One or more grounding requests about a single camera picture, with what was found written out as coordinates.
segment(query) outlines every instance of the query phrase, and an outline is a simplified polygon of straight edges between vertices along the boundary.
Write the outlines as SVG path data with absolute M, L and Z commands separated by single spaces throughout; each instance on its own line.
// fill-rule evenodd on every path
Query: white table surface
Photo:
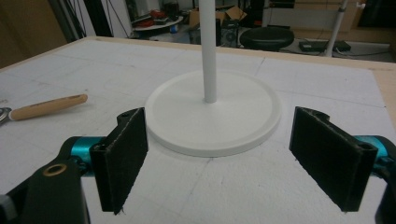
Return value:
M 0 127 L 0 194 L 51 161 L 71 136 L 106 136 L 116 116 L 144 106 L 166 80 L 201 69 L 201 52 L 86 39 L 0 73 L 0 106 L 18 108 L 87 93 L 86 104 Z M 294 107 L 331 116 L 352 135 L 396 142 L 370 70 L 218 53 L 218 69 L 271 85 L 283 112 L 276 132 L 223 158 L 173 152 L 148 137 L 149 152 L 124 213 L 103 213 L 94 178 L 82 183 L 92 223 L 375 223 L 385 182 L 370 177 L 361 210 L 343 213 L 289 151 Z

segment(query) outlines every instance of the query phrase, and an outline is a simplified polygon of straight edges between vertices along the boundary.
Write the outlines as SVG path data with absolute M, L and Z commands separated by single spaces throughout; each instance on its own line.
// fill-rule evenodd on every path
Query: utensil with wooden handle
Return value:
M 0 125 L 9 120 L 30 119 L 47 115 L 73 105 L 80 105 L 87 101 L 87 94 L 68 96 L 35 105 L 28 105 L 19 109 L 0 108 Z

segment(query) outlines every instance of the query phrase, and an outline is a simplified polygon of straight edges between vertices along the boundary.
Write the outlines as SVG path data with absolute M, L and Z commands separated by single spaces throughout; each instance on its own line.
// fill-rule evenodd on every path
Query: black round object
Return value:
M 259 27 L 241 34 L 240 42 L 246 49 L 279 51 L 294 41 L 292 31 L 277 27 Z

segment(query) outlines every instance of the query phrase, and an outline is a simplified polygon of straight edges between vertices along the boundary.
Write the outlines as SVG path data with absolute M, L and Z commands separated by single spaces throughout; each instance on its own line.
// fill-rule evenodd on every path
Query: white stand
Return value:
M 270 136 L 280 119 L 280 102 L 255 77 L 216 71 L 215 1 L 200 6 L 204 70 L 162 84 L 148 98 L 146 121 L 151 135 L 176 152 L 229 156 Z

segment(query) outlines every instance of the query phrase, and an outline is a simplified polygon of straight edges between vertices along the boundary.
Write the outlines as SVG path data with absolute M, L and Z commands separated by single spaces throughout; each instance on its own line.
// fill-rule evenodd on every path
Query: white pole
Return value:
M 326 57 L 332 57 L 332 48 L 334 47 L 334 42 L 337 38 L 338 31 L 340 30 L 340 25 L 343 21 L 346 8 L 347 0 L 344 0 L 343 4 L 340 6 L 340 8 L 338 8 L 337 19 L 335 20 L 334 27 L 332 28 L 332 37 L 330 37 L 329 43 L 327 44 Z
M 199 4 L 205 102 L 208 104 L 217 101 L 215 6 L 215 0 L 201 0 Z

